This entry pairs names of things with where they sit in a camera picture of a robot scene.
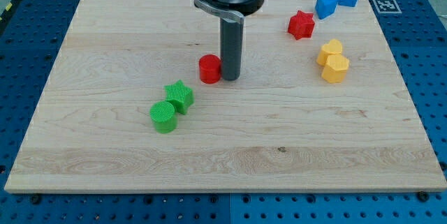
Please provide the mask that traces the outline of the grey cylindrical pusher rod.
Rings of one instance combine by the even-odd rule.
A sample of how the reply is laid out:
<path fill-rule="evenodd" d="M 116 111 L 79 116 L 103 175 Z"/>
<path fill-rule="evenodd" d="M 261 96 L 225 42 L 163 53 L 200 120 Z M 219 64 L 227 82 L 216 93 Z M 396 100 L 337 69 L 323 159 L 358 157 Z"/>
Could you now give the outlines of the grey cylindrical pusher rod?
<path fill-rule="evenodd" d="M 220 19 L 221 76 L 233 81 L 239 78 L 243 43 L 243 25 Z"/>

